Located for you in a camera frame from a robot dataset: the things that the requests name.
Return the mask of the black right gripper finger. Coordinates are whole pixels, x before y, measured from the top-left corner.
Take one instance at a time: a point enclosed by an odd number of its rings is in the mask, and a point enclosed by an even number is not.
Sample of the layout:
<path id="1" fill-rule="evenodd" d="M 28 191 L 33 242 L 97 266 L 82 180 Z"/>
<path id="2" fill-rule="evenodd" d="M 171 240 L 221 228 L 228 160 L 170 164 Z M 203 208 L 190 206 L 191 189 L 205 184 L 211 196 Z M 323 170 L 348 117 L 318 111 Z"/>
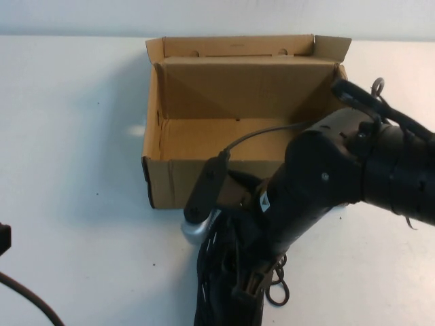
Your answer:
<path id="1" fill-rule="evenodd" d="M 233 298 L 243 305 L 254 305 L 259 288 L 259 278 L 254 272 L 242 271 L 237 274 L 236 284 L 232 290 Z"/>

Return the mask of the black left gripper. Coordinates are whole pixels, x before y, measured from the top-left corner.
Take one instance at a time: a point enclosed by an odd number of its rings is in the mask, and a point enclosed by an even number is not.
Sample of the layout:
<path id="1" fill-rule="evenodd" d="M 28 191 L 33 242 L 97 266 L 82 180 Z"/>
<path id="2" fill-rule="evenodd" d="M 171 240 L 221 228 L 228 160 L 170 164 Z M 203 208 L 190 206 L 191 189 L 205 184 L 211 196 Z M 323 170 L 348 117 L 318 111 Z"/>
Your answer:
<path id="1" fill-rule="evenodd" d="M 0 254 L 4 254 L 12 245 L 12 229 L 9 225 L 0 225 Z"/>

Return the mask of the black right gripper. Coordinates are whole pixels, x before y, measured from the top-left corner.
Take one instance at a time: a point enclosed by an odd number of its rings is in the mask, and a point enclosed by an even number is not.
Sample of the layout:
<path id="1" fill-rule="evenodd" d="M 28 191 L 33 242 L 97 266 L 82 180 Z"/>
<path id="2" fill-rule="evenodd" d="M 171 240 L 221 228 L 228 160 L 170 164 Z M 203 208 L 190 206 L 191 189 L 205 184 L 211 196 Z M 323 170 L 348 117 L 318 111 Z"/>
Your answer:
<path id="1" fill-rule="evenodd" d="M 263 255 L 280 255 L 331 208 L 370 198 L 368 163 L 378 115 L 369 109 L 339 109 L 290 141 L 284 163 L 267 183 L 270 206 L 260 241 Z M 275 264 L 254 267 L 253 293 L 271 285 Z"/>

